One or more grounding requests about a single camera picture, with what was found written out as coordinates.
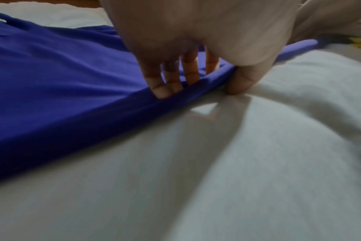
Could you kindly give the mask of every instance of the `finger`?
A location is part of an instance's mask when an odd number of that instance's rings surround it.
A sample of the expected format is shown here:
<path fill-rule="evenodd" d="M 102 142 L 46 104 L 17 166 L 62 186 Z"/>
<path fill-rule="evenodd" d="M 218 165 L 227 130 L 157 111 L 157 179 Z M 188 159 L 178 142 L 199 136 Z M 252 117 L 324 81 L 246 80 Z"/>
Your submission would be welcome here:
<path fill-rule="evenodd" d="M 220 58 L 205 47 L 205 74 L 208 75 L 220 68 Z"/>
<path fill-rule="evenodd" d="M 171 64 L 162 64 L 161 69 L 165 76 L 167 87 L 173 94 L 183 89 L 181 78 L 179 77 L 179 60 Z"/>
<path fill-rule="evenodd" d="M 240 94 L 259 82 L 272 68 L 278 55 L 254 66 L 240 66 L 226 85 L 227 94 Z"/>
<path fill-rule="evenodd" d="M 162 79 L 159 65 L 149 65 L 140 61 L 138 64 L 146 83 L 158 99 L 165 99 L 173 94 Z"/>
<path fill-rule="evenodd" d="M 188 85 L 192 85 L 200 78 L 198 69 L 199 49 L 195 48 L 188 51 L 181 57 L 184 77 Z"/>

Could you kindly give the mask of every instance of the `blue fabric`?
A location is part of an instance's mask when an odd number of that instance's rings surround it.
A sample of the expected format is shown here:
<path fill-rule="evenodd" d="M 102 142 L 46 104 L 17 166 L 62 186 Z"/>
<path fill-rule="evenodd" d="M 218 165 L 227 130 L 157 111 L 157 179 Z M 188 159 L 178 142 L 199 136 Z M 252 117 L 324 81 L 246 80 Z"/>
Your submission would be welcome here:
<path fill-rule="evenodd" d="M 202 79 L 157 100 L 112 27 L 42 27 L 1 13 L 0 19 L 6 21 L 0 21 L 0 179 L 148 124 L 234 71 L 221 61 L 206 77 L 201 49 Z M 320 47 L 294 45 L 278 60 Z"/>

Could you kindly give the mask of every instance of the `ring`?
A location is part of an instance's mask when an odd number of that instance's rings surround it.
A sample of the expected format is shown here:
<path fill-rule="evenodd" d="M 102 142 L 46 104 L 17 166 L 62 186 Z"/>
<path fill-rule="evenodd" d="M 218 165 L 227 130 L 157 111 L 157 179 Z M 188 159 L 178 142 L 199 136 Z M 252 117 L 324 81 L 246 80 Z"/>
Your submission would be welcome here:
<path fill-rule="evenodd" d="M 163 63 L 161 64 L 162 71 L 166 72 L 175 72 L 179 69 L 179 60 L 175 61 L 174 63 Z"/>

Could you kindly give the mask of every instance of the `white sheet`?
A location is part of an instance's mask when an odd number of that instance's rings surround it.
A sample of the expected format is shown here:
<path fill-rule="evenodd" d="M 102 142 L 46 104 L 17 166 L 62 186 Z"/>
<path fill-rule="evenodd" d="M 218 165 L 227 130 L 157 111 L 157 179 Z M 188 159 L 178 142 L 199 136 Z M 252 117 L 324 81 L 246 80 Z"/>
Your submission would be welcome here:
<path fill-rule="evenodd" d="M 101 9 L 0 4 L 43 25 Z M 0 241 L 361 241 L 361 50 L 279 64 L 123 138 L 0 184 Z"/>

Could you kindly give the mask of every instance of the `purple fabric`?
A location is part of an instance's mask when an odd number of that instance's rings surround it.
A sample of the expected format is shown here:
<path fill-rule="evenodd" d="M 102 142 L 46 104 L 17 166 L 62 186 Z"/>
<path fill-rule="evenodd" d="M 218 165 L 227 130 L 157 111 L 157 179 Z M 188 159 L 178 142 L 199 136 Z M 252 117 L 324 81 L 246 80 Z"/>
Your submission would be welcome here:
<path fill-rule="evenodd" d="M 113 28 L 42 27 L 1 13 L 0 19 L 6 20 L 0 21 L 0 179 L 146 125 L 234 71 L 223 60 L 205 76 L 201 50 L 202 79 L 157 100 Z M 277 61 L 321 47 L 316 40 L 293 44 Z"/>

